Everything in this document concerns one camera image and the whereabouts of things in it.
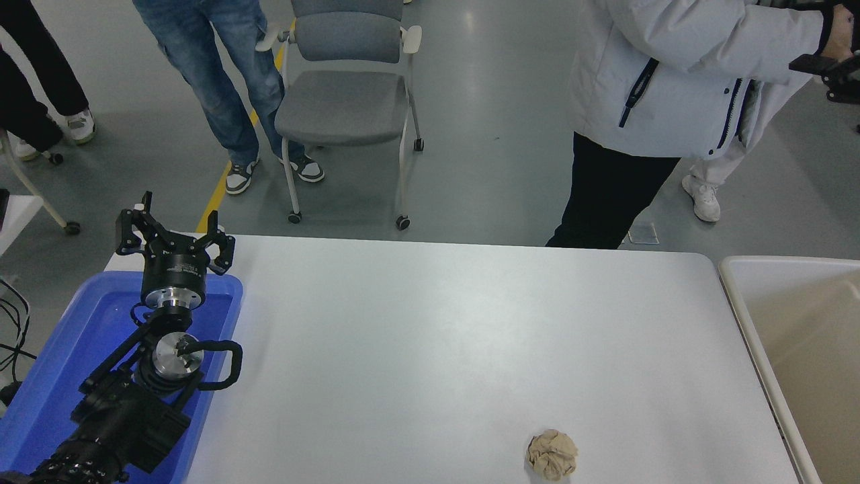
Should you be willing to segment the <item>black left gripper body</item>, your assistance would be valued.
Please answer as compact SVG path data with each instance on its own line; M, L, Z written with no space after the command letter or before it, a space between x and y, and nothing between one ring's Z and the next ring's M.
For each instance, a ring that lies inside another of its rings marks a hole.
M197 244L196 239L185 234L148 240L141 295L166 288L190 289L199 296L205 295L207 257L202 251L191 251L191 246Z

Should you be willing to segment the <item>person's hand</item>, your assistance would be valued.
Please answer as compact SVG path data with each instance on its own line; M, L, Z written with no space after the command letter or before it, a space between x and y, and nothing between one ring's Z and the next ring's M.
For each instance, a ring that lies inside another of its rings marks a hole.
M820 49L820 57L842 62L854 55L854 17L854 13L844 3L834 4L830 8L830 13L825 15L828 21L825 25L826 42Z

